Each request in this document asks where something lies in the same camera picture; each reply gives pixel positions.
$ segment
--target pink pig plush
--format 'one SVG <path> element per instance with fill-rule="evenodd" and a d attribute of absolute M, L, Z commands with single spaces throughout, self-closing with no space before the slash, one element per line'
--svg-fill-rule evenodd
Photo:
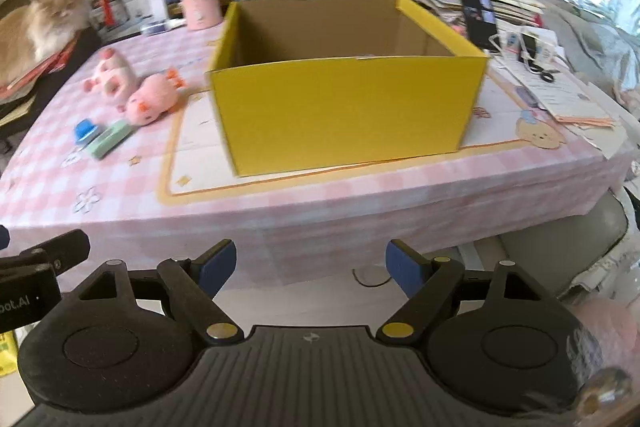
<path fill-rule="evenodd" d="M 127 100 L 127 120 L 134 126 L 146 126 L 163 112 L 178 102 L 178 88 L 184 81 L 171 68 L 164 73 L 156 73 L 142 81 L 140 89 Z"/>
<path fill-rule="evenodd" d="M 131 94 L 140 86 L 129 62 L 113 48 L 100 50 L 100 62 L 94 76 L 84 81 L 85 92 L 98 88 L 102 97 L 123 113 Z"/>

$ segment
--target yellow cardboard box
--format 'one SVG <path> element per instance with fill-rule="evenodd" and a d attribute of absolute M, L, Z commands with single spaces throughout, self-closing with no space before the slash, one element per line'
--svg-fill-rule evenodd
<path fill-rule="evenodd" d="M 487 60 L 411 0 L 251 0 L 209 79 L 249 176 L 455 151 Z"/>

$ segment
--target phone screen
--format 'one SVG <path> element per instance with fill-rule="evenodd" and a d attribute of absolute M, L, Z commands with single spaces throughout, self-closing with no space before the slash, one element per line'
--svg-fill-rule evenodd
<path fill-rule="evenodd" d="M 489 39 L 497 35 L 494 6 L 491 0 L 461 0 L 469 41 L 482 50 L 500 51 Z"/>

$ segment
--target fluffy orange cat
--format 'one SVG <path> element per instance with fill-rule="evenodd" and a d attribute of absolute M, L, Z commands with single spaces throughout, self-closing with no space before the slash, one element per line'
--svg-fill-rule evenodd
<path fill-rule="evenodd" d="M 31 0 L 0 20 L 0 88 L 62 50 L 89 26 L 87 0 Z"/>

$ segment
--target gold screw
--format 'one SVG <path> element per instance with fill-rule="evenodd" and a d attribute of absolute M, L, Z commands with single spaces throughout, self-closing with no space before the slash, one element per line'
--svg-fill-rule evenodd
<path fill-rule="evenodd" d="M 414 327 L 403 322 L 389 322 L 382 327 L 382 332 L 391 339 L 405 339 L 414 333 Z"/>
<path fill-rule="evenodd" d="M 207 328 L 207 335 L 212 339 L 230 339 L 236 333 L 238 333 L 238 327 L 228 322 L 219 322 Z"/>

